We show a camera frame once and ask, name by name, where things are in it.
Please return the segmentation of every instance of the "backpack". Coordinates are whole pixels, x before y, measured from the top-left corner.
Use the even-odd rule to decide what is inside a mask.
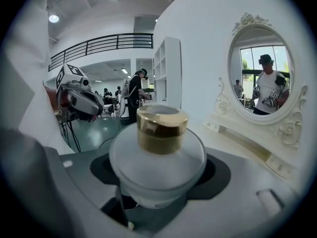
[[[121,91],[121,98],[129,98],[131,96],[131,94],[133,93],[133,91],[135,90],[135,88],[137,88],[137,86],[135,86],[132,91],[129,93],[129,88],[130,88],[130,81],[137,75],[133,75],[131,79],[124,79],[123,81],[123,86],[122,86],[122,91]]]

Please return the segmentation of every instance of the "ornate mirror frame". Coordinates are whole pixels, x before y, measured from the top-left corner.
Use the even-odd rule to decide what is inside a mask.
[[[266,29],[279,37],[287,48],[294,66],[292,90],[287,101],[277,112],[266,116],[254,115],[245,110],[234,94],[230,79],[231,58],[237,39],[241,34],[255,27]],[[284,144],[295,146],[301,134],[302,107],[306,101],[305,94],[308,90],[307,85],[300,85],[301,81],[297,72],[298,68],[300,68],[298,59],[294,57],[292,49],[287,44],[287,40],[274,29],[269,20],[263,19],[259,15],[252,16],[245,13],[240,21],[235,23],[232,32],[233,38],[228,52],[227,69],[224,72],[224,78],[219,78],[221,91],[214,106],[216,113],[221,116],[230,116],[230,112],[236,111],[251,123],[270,125],[271,132],[275,135],[279,134]]]

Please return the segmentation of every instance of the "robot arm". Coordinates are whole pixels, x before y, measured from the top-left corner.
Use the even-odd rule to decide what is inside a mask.
[[[91,91],[88,77],[80,68],[65,63],[55,82],[57,104],[63,122],[75,119],[90,121],[94,116],[101,115],[104,102]],[[68,104],[63,105],[65,96]]]

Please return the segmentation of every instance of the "white shirt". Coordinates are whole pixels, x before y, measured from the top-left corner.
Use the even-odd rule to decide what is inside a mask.
[[[51,62],[46,6],[47,0],[27,0],[4,40],[0,119],[4,128],[18,129],[43,146],[67,154],[73,150],[61,136],[43,86]]]
[[[274,70],[270,75],[267,75],[265,72],[262,72],[259,75],[256,82],[256,84],[260,88],[260,96],[256,108],[269,114],[275,112],[275,107],[269,108],[266,104],[262,103],[263,99],[269,96],[269,94],[272,92],[275,93],[276,97],[278,97],[280,93],[289,90],[289,86],[287,84],[283,88],[283,86],[279,86],[275,83],[277,76],[284,77],[281,73],[279,73],[276,70]]]

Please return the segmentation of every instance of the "ceiling light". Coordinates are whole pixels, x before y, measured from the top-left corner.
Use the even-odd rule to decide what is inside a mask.
[[[56,23],[59,21],[59,17],[55,14],[49,16],[49,21],[52,22],[52,23]]]

